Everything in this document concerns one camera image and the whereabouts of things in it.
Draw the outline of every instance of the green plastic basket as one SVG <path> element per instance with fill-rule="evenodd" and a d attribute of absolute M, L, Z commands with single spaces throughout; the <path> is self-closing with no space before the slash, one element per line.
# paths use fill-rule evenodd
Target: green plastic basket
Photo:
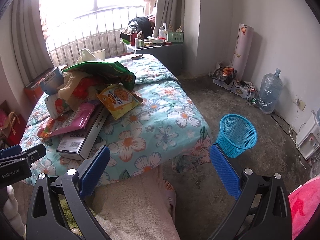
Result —
<path fill-rule="evenodd" d="M 183 42 L 183 33 L 168 32 L 168 41 Z"/>

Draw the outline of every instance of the bed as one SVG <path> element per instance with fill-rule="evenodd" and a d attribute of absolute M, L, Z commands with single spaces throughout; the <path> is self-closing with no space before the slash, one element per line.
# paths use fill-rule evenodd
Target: bed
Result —
<path fill-rule="evenodd" d="M 136 75 L 133 91 L 143 103 L 117 121 L 109 115 L 104 123 L 90 152 L 92 156 L 101 145 L 107 145 L 111 153 L 98 186 L 137 176 L 170 159 L 176 172 L 210 162 L 210 128 L 177 78 L 152 55 L 144 54 L 127 67 Z M 56 153 L 62 135 L 46 142 L 36 135 L 49 117 L 46 96 L 33 109 L 20 142 L 22 150 L 39 143 L 47 149 L 46 156 L 32 164 L 32 176 L 24 181 L 31 185 L 41 173 L 58 176 L 81 163 Z"/>

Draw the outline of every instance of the blue trash basket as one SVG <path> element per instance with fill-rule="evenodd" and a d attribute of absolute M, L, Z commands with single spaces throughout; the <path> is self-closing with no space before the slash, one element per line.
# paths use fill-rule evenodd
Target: blue trash basket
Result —
<path fill-rule="evenodd" d="M 254 126 L 243 116 L 227 114 L 220 121 L 220 131 L 216 143 L 228 157 L 236 158 L 257 142 Z"/>

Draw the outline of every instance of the blue gripper pad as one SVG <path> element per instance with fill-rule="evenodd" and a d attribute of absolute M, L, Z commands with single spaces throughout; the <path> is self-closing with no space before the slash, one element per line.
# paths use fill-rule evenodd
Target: blue gripper pad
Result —
<path fill-rule="evenodd" d="M 241 194 L 240 178 L 215 144 L 210 148 L 210 159 L 228 194 L 237 200 Z"/>
<path fill-rule="evenodd" d="M 104 146 L 79 181 L 79 195 L 81 199 L 92 195 L 94 188 L 108 165 L 109 160 L 109 148 Z"/>
<path fill-rule="evenodd" d="M 22 152 L 21 146 L 19 144 L 11 146 L 7 149 L 3 149 L 0 151 L 0 159 L 12 157 L 18 155 Z"/>

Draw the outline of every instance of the barcode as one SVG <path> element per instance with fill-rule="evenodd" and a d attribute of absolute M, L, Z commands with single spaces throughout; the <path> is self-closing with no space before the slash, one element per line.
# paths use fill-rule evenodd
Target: barcode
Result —
<path fill-rule="evenodd" d="M 52 72 L 52 73 L 43 81 L 43 83 L 46 84 L 54 75 L 55 75 L 55 73 Z"/>
<path fill-rule="evenodd" d="M 71 143 L 71 147 L 76 147 L 76 148 L 78 148 L 79 147 L 79 145 L 80 145 L 80 143 L 79 142 L 73 142 L 73 143 Z"/>

